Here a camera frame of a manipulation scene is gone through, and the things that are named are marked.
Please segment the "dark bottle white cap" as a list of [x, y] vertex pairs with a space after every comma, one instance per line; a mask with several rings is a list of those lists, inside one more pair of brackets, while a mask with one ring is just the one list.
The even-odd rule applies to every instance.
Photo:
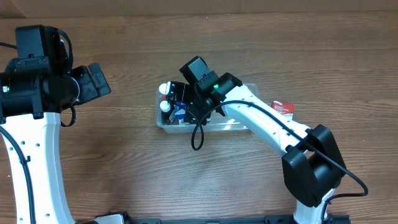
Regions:
[[175, 120], [174, 105], [164, 100], [160, 102], [159, 108], [161, 110], [162, 122], [165, 125], [172, 124]]

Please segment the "orange pill bottle white cap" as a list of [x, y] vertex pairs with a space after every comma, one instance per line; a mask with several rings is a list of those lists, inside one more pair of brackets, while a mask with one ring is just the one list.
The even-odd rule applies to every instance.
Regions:
[[169, 91], [170, 91], [170, 85], [171, 85], [171, 82], [167, 82], [167, 83], [163, 83], [159, 86], [159, 93], [163, 100], [167, 99], [167, 95], [169, 94]]

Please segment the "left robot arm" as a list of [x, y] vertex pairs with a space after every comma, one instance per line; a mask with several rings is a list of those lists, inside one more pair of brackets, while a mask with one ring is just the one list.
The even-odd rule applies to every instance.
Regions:
[[1, 74], [1, 136], [17, 222], [73, 223], [60, 165], [60, 115], [111, 89], [99, 64], [73, 66], [72, 44], [58, 28], [18, 27], [16, 49]]

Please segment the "blue Vicks VapoDrops box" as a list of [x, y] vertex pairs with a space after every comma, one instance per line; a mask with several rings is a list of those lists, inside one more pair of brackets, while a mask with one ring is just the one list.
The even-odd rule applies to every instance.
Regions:
[[182, 102], [176, 102], [175, 103], [175, 119], [178, 121], [178, 124], [185, 124], [184, 119], [185, 119], [185, 108], [186, 104]]

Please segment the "red medicine box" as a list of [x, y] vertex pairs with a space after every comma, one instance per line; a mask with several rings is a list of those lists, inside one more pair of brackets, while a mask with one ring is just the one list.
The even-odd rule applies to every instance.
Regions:
[[271, 107], [289, 120], [293, 120], [295, 105], [293, 103], [274, 100]]

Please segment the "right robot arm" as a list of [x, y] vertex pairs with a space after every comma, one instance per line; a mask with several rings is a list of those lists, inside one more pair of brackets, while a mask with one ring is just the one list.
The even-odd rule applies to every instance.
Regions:
[[330, 215], [327, 208], [344, 176], [345, 163], [331, 131], [310, 128], [285, 117], [261, 101], [230, 73], [218, 76], [199, 56], [180, 73], [185, 82], [159, 86], [160, 110], [167, 124], [177, 118], [202, 131], [212, 112], [241, 123], [280, 156], [284, 183], [296, 198], [291, 215], [268, 215], [267, 223], [349, 223], [347, 216]]

